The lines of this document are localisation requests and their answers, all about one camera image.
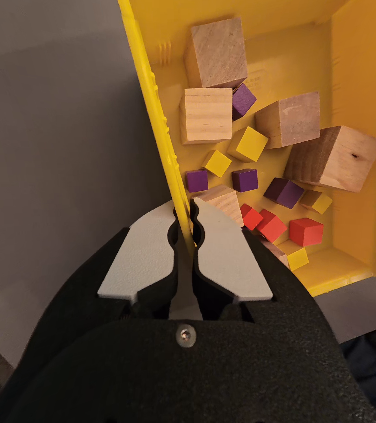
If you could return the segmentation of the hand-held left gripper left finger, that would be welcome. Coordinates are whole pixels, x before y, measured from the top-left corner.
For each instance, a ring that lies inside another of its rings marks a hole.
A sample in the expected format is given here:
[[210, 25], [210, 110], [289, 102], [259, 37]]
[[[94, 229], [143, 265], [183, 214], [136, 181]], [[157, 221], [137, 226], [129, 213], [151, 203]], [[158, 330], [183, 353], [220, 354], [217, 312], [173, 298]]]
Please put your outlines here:
[[97, 295], [168, 319], [178, 288], [179, 221], [172, 200], [144, 214], [124, 237]]

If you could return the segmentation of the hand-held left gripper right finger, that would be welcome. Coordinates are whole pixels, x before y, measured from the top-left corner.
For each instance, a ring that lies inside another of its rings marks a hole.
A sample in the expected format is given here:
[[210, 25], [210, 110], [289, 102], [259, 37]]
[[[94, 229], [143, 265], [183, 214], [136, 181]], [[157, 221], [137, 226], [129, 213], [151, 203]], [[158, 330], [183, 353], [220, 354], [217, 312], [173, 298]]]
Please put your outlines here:
[[196, 244], [192, 286], [203, 320], [219, 320], [228, 305], [267, 301], [273, 293], [241, 227], [199, 197], [190, 201]]

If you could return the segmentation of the pile of wooden cubes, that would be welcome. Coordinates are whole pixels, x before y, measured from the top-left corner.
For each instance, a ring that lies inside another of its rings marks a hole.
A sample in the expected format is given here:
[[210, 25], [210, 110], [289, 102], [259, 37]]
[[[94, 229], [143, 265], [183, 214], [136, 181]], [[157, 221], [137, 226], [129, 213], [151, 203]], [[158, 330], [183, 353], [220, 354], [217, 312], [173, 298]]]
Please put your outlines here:
[[360, 194], [376, 159], [376, 127], [369, 123], [368, 86], [359, 85], [357, 65], [369, 44], [330, 24], [303, 24], [260, 35], [244, 45], [241, 18], [197, 25], [189, 30], [184, 53], [188, 88], [180, 100], [183, 145], [226, 144], [235, 159], [232, 185], [208, 186], [208, 174], [223, 178], [231, 158], [208, 149], [200, 170], [186, 172], [186, 188], [216, 206], [239, 226], [254, 230], [270, 219], [265, 233], [273, 245], [284, 236], [280, 217], [252, 208], [259, 194], [256, 162], [267, 149], [265, 177], [287, 200], [273, 203], [298, 209], [299, 198], [331, 200], [304, 189], [335, 193], [333, 247], [373, 266], [375, 209], [370, 194]]

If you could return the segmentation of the yellow plastic box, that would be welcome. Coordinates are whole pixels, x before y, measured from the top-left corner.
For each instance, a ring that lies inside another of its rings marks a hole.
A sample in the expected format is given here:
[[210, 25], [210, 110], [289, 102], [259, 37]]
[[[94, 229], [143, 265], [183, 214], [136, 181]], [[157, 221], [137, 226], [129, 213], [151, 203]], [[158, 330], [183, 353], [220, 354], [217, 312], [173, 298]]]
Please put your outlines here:
[[[240, 17], [248, 78], [257, 98], [236, 132], [254, 124], [254, 112], [276, 100], [320, 93], [323, 128], [348, 126], [376, 137], [376, 1], [118, 1], [159, 156], [190, 256], [193, 256], [185, 172], [197, 170], [217, 145], [181, 144], [179, 104], [187, 83], [183, 55], [198, 24]], [[295, 270], [312, 296], [376, 275], [376, 160], [359, 193], [316, 187], [332, 195], [329, 210], [283, 208], [262, 197], [282, 176], [289, 147], [266, 150], [258, 162], [234, 160], [210, 185], [231, 186], [231, 172], [256, 167], [259, 189], [241, 202], [281, 220], [310, 217], [324, 224], [321, 245], [307, 247], [309, 263]]]

